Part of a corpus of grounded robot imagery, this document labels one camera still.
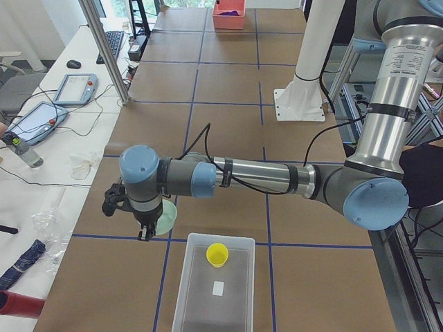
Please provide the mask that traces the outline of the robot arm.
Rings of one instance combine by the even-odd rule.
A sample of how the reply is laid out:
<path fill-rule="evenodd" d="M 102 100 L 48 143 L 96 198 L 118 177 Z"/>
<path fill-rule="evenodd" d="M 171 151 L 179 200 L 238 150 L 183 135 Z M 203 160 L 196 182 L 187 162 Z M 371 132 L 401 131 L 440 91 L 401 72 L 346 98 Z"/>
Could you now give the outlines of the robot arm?
<path fill-rule="evenodd" d="M 164 196 L 210 198 L 217 187 L 231 185 L 299 194 L 366 230 L 384 230 L 410 208 L 441 203 L 442 149 L 434 142 L 407 148 L 406 137 L 442 44 L 442 2 L 362 1 L 354 32 L 357 39 L 381 43 L 384 53 L 360 138 L 341 166 L 268 164 L 191 149 L 161 158 L 151 147 L 134 145 L 120 155 L 120 180 L 107 191 L 103 212 L 131 212 L 141 227 L 138 238 L 148 241 L 160 234 Z"/>

